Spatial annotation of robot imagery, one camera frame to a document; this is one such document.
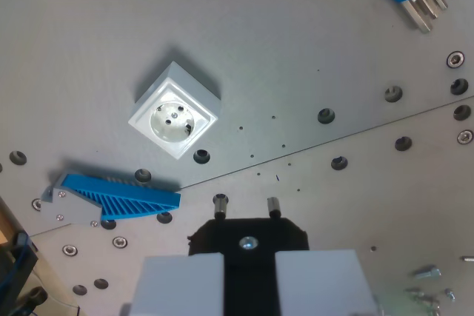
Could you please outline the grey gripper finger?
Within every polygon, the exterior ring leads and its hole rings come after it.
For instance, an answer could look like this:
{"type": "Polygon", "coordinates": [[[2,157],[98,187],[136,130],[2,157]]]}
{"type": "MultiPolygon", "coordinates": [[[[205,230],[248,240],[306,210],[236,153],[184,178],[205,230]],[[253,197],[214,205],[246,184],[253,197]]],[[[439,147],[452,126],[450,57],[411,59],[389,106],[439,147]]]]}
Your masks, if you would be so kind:
{"type": "Polygon", "coordinates": [[[128,314],[223,315],[224,256],[146,258],[128,314]]]}
{"type": "Polygon", "coordinates": [[[377,315],[369,283],[352,249],[276,253],[282,315],[377,315]]]}

